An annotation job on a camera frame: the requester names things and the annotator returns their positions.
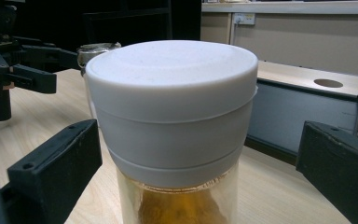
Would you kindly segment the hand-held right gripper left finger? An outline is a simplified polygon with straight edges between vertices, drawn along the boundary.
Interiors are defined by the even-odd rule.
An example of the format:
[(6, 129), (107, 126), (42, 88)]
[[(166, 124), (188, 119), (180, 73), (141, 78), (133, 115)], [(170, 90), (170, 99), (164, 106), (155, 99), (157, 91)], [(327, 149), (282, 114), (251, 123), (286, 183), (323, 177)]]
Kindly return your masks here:
[(63, 224), (102, 164), (95, 119), (64, 128), (7, 169), (10, 224)]

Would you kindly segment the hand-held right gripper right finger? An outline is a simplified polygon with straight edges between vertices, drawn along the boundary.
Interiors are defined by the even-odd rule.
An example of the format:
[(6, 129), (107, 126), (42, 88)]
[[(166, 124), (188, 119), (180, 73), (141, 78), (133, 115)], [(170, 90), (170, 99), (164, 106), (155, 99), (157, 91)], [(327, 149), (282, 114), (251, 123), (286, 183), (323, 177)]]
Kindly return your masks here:
[(358, 224), (358, 137), (336, 127), (307, 121), (296, 169), (351, 224)]

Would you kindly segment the white wall socket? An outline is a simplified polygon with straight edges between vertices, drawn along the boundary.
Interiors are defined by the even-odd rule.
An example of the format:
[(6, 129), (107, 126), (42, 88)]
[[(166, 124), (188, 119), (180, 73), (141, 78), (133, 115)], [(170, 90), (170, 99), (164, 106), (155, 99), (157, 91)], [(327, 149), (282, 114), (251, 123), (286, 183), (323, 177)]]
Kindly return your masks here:
[(233, 20), (235, 24), (255, 25), (254, 13), (234, 13)]

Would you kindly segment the black curtain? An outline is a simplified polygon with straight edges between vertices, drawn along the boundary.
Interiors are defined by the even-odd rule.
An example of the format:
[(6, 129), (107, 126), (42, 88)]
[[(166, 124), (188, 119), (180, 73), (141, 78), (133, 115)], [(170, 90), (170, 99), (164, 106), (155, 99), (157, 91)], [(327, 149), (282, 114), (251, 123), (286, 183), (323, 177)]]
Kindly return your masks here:
[(199, 40), (201, 0), (17, 0), (16, 36), (67, 50), (57, 72), (77, 69), (76, 50), (94, 43), (128, 46), (156, 40)]

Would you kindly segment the beige board with round hole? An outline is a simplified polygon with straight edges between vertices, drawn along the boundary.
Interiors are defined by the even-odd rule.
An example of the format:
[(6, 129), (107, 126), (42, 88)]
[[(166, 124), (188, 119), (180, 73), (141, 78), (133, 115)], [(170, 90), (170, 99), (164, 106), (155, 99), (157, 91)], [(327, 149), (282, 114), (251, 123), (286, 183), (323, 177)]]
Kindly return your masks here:
[(358, 94), (358, 77), (352, 75), (260, 61), (258, 77), (316, 90)]

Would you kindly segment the white lid jar orange powder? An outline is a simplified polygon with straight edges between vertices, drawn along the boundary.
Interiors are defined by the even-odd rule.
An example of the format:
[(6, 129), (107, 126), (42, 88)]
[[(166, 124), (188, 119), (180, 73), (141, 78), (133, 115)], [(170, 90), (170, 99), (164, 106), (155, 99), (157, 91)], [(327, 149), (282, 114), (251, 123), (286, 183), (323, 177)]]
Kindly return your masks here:
[(237, 224), (257, 66), (247, 49), (190, 40), (133, 44), (87, 63), (123, 224)]

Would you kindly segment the metal lid glass jar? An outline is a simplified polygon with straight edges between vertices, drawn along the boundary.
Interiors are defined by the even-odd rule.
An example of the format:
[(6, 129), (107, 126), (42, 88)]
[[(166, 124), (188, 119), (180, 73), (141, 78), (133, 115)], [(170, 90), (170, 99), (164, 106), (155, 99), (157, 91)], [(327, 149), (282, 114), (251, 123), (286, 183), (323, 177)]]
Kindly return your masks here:
[(77, 49), (77, 64), (80, 67), (81, 76), (86, 73), (87, 63), (94, 57), (121, 47), (120, 43), (95, 43), (82, 45)]

